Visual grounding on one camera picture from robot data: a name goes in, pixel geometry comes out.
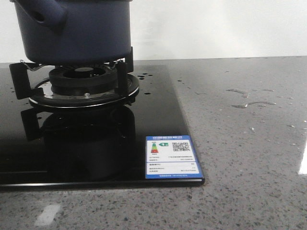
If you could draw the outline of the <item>dark blue cooking pot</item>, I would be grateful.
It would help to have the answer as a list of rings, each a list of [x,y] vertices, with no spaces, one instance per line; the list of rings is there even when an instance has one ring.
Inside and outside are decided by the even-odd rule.
[[[26,57],[35,63],[81,65],[131,51],[129,0],[15,0]]]

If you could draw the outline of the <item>black pot support grate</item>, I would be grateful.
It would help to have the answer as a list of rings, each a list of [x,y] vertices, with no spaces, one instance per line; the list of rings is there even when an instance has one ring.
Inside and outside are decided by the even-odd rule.
[[[28,72],[37,71],[42,68],[42,65],[26,63],[21,60],[19,63],[10,64],[9,68],[17,99],[28,98],[30,104],[35,107],[51,110],[81,110],[109,107],[118,104],[132,104],[135,102],[135,97],[139,93],[139,80],[131,74],[134,71],[132,52],[118,60],[94,65],[106,65],[111,69],[117,70],[118,81],[115,88],[98,94],[85,93],[81,96],[61,95],[52,91],[49,76],[35,87],[31,87]]]

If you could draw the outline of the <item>black glass gas stove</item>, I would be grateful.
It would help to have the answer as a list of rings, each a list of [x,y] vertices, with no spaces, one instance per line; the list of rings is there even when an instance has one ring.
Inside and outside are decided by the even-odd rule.
[[[5,190],[199,186],[201,179],[146,179],[146,137],[189,135],[165,66],[137,66],[132,106],[32,107],[0,67],[0,188]]]

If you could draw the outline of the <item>blue energy label sticker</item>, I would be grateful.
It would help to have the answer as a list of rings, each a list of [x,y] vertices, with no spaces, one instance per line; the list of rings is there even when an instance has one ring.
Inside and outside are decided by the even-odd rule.
[[[203,174],[189,135],[146,137],[146,179],[201,179]]]

